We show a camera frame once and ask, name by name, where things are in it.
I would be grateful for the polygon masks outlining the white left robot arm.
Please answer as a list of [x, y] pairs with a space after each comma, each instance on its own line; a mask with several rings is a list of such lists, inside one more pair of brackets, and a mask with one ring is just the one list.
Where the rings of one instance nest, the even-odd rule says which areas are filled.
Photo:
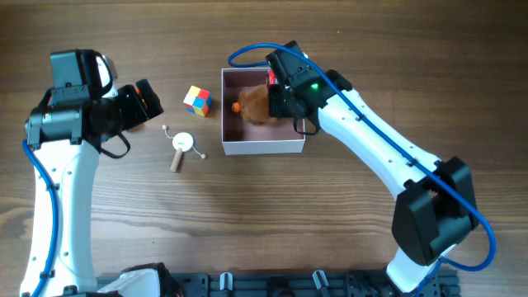
[[54, 85], [31, 111], [22, 148], [35, 170], [35, 212], [22, 296], [95, 295], [92, 189], [102, 147], [163, 113], [145, 79], [116, 88], [111, 59], [94, 49], [50, 56]]

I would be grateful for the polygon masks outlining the blue yellow duck toy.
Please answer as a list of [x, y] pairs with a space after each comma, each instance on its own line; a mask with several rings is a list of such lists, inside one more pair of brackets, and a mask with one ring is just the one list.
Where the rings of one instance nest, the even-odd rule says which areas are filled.
[[135, 91], [136, 91], [136, 93], [137, 93], [138, 98], [141, 100], [141, 103], [142, 103], [142, 105], [143, 105], [143, 108], [144, 108], [144, 109], [147, 109], [147, 103], [146, 103], [146, 101], [145, 101], [145, 99], [144, 99], [144, 96], [143, 96], [143, 94], [142, 94], [140, 88], [139, 88], [137, 85], [136, 85], [134, 88], [135, 88]]

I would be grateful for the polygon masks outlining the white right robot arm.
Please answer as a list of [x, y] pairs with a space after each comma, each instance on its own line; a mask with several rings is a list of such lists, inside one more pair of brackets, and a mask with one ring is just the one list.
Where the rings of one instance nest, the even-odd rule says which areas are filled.
[[392, 234], [398, 244], [386, 266], [383, 295], [420, 296], [457, 244], [478, 226], [469, 167], [416, 147], [378, 117], [334, 70], [323, 71], [295, 41], [273, 45], [266, 62], [274, 74], [270, 114], [308, 119], [344, 143], [386, 185], [395, 200]]

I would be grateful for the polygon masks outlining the brown plush toy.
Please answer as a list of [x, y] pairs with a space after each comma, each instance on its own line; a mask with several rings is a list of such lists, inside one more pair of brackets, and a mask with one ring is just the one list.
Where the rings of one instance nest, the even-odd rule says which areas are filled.
[[261, 84], [248, 91], [241, 91], [232, 104], [232, 111], [241, 119], [253, 125], [265, 125], [278, 121], [270, 116], [268, 86]]

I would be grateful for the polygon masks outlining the red toy car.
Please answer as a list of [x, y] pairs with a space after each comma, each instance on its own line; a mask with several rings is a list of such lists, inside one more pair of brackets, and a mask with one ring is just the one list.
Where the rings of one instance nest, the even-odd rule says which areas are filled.
[[268, 87], [270, 87], [270, 86], [276, 85], [276, 84], [277, 84], [276, 75], [271, 69], [269, 69], [268, 72], [267, 72], [267, 76], [266, 76], [266, 85]]

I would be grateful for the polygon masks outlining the colourful two-by-two puzzle cube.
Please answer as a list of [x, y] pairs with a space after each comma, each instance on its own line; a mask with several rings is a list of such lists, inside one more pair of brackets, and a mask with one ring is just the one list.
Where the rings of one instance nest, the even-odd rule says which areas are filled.
[[206, 117], [212, 105], [210, 92], [203, 88], [191, 86], [184, 97], [183, 105], [190, 113]]

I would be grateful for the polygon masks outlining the white wooden rattle drum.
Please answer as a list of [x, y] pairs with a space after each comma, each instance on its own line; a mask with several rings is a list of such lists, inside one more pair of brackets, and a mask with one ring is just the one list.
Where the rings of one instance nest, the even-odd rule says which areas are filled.
[[165, 133], [165, 135], [172, 141], [172, 146], [176, 150], [174, 158], [172, 160], [170, 171], [171, 172], [177, 172], [180, 162], [182, 160], [182, 156], [184, 153], [189, 152], [193, 150], [195, 153], [197, 153], [202, 159], [206, 159], [207, 155], [205, 153], [200, 153], [195, 145], [194, 145], [194, 139], [191, 134], [187, 132], [180, 132], [173, 136], [171, 136], [168, 133], [169, 126], [163, 125], [162, 129]]

